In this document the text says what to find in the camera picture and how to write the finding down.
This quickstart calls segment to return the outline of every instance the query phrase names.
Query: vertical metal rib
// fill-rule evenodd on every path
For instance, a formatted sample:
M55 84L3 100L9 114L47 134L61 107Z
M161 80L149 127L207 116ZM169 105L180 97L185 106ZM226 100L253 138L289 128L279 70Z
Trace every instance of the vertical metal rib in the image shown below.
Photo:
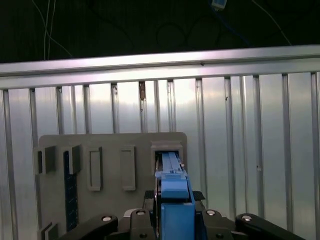
M146 84L144 81L139 82L139 102L140 102L140 124L141 132L148 132L148 112L147 112L147 101L146 101Z
M313 166L314 166L314 200L315 200L315 234L320 239L320 143L319 143L319 77L311 75L312 101L312 139L313 139Z
M246 99L246 87L244 84L244 77L240 77L240 99L241 99L241 111L242 111L242 129L243 129L243 155L244 155L244 197L245 197L245 212L249 211L249 193L248 193L248 153L247 153L247 131L246 131L246 112L247 105L245 104Z
M76 108L76 89L75 86L70 87L70 97L71 97L71 117L73 122L73 132L75 134L78 133L78 126L77 126L77 108Z
M36 93L35 89L29 90L30 94L30 111L31 111L31 131L32 131L32 146L34 148L38 147L38 127L37 127L37 109L36 109ZM40 201L40 179L39 174L34 175L34 185L35 185L35 202L37 208L37 223L38 228L42 228L42 214L41 214L41 201Z
M58 120L58 134L64 134L64 116L63 116L63 105L62 105L62 87L56 88L56 111Z
M261 117L261 91L260 91L260 79L254 78L253 90L255 95L254 109L256 117L256 139L257 139L257 188L258 188L258 213L261 218L265 217L265 196L264 196L264 159L263 159L263 143L262 143L262 117Z
M113 133L118 134L120 132L119 127L119 96L117 84L111 84L111 104L112 104L112 124Z
M230 217L236 217L236 179L235 179L235 152L234 152L234 128L232 114L231 80L225 79L225 107L226 107L226 131L227 131L227 156L230 196Z
M18 222L17 222L17 206L16 206L16 187L14 176L14 157L12 149L12 135L11 135L11 120L10 120L10 106L9 93L3 91L3 106L4 106L4 125L5 125L5 141L6 141L6 159L7 159L7 177L9 185L10 197L10 211L11 211L11 227L12 238L18 239Z
M198 136L199 136L199 160L200 160L200 184L201 191L205 197L204 205L208 208L208 183L207 183L207 161L206 161L206 145L205 145L205 115L204 115L204 95L202 79L195 81L195 97L196 97L196 110L198 121Z
M90 88L83 86L83 103L84 103L84 120L85 120L85 133L92 133L91 128L91 112L90 112Z
M285 164L285 193L286 193L286 227L294 231L293 199L292 199L292 166L291 166L291 128L289 106L288 75L282 76L283 90L283 130L284 130L284 164Z
M168 80L168 111L169 111L169 130L176 131L176 102L174 81Z
M159 100L159 81L154 82L154 108L155 108L155 117L156 117L156 129L157 132L160 132L160 100Z

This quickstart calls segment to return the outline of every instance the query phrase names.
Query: blue block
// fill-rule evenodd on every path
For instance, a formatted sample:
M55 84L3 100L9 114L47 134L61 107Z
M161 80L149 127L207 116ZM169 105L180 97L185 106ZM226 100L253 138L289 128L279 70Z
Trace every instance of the blue block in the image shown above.
M180 159L174 152L162 153L162 171L155 173L161 179L161 197L163 199L188 199L186 173L180 166Z
M161 204L161 240L195 240L194 204Z
M182 174L161 175L161 197L163 199L188 199L187 179Z

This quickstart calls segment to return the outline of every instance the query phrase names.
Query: blue object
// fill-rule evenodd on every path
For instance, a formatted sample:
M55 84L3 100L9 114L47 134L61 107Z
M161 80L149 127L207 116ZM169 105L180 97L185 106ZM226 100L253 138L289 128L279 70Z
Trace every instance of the blue object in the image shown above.
M161 197L163 199L188 199L186 176L180 167L180 159L174 152L162 153L163 171L155 176L161 179Z
M180 163L174 152L163 152L163 171L155 174L161 179L161 240L195 239L195 198Z
M211 5L212 3L212 0L209 0L209 6L211 8L211 10L213 11L214 15L222 22L222 24L231 32L233 33L234 35L238 36L239 38L242 39L242 41L245 42L245 44L248 46L248 47L251 47L251 44L249 43L249 41L243 36L241 35L240 33L238 33L236 30L234 30L227 22L226 20L214 9L214 7Z
M189 177L183 172L189 193L192 193ZM161 240L194 240L195 239L195 199L190 194L188 203L161 204Z

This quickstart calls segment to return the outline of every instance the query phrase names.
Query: gray panel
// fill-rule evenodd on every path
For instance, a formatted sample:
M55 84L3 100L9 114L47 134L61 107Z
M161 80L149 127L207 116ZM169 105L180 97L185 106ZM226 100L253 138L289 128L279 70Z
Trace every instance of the gray panel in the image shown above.
M254 78L244 76L242 82L243 104L243 138L246 162L246 201L247 211L259 215L258 212L258 174L257 174L257 125L255 115Z
M38 221L29 89L9 90L9 101L18 239L36 239Z
M282 86L281 74L260 76L265 219L286 229L287 202Z
M293 231L316 239L311 74L288 75Z
M110 83L90 85L89 91L91 133L113 133Z
M186 134L188 139L188 174L192 189L201 190L196 80L175 79L173 83L176 131Z
M5 100L0 91L0 240L13 239L7 161Z
M102 148L86 147L84 161L86 164L87 186L90 191L100 191L102 188Z
M58 134L57 89L36 88L35 107L38 138L43 135Z
M124 191L136 190L135 146L124 145L120 149L121 183Z
M75 87L63 86L61 93L63 133L76 133Z
M141 133L139 82L118 83L119 132Z
M156 133L158 127L157 82L145 82L146 124L148 133Z
M173 143L177 149L183 147L183 160L187 161L187 137L181 132L160 133L121 133L121 134L78 134L78 135L47 135L41 138L39 145L57 146L59 158L56 160L56 171L53 174L40 174L40 199L42 225L50 222L59 223L59 233L66 231L66 212L64 202L64 166L63 153L65 148L79 146L86 148L101 146L103 173L101 190L89 191L87 179L87 158L81 158L83 168L77 173L78 220L80 223L105 212L112 212L122 217L128 209L141 208L145 191L155 186L155 173L150 171L151 143L164 141ZM135 191L124 191L122 184L122 162L120 150L123 146L135 146Z
M236 215L246 213L246 164L244 154L243 106L240 77L231 77L233 153Z
M84 87L74 86L76 134L86 133Z
M159 132L169 132L168 81L158 81Z
M208 207L230 216L225 78L203 78Z

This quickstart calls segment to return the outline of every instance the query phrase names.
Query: blue strip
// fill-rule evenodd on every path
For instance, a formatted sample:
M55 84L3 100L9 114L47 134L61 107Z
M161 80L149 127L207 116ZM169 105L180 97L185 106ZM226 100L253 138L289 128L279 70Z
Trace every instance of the blue strip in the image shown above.
M186 174L180 167L180 159L174 152L162 153L162 172L155 176L161 179L161 197L163 199L188 199Z

